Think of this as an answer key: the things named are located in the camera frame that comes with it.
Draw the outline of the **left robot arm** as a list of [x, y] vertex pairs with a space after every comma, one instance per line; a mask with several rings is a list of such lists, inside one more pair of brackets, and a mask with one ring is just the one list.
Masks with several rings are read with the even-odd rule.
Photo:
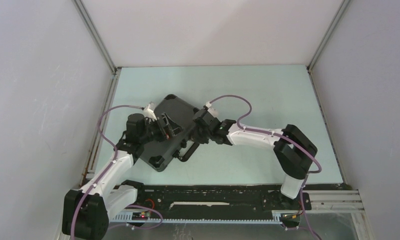
[[108, 163], [80, 189], [71, 189], [64, 197], [61, 231], [71, 239], [101, 240], [109, 223], [121, 210], [131, 205], [140, 208], [146, 202], [144, 192], [124, 185], [113, 192], [117, 181], [134, 166], [150, 142], [164, 142], [184, 128], [166, 113], [151, 118], [141, 113], [128, 116], [126, 129], [113, 144]]

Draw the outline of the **black poker set case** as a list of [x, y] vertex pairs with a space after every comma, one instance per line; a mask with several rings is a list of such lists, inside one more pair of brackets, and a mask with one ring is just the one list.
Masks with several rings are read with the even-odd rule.
[[167, 95], [155, 108], [157, 117], [167, 117], [170, 128], [165, 128], [165, 137], [144, 145], [140, 159], [157, 172], [164, 171], [174, 158], [180, 157], [195, 127], [194, 115], [198, 107], [188, 103], [174, 94]]

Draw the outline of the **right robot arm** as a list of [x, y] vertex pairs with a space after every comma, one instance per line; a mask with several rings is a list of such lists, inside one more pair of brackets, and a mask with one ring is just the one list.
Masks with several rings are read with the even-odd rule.
[[218, 120], [209, 110], [201, 109], [194, 117], [195, 128], [191, 138], [195, 143], [251, 146], [272, 149], [285, 173], [278, 201], [285, 209], [293, 208], [299, 201], [298, 194], [315, 163], [317, 147], [295, 125], [283, 129], [265, 129], [241, 125], [235, 120]]

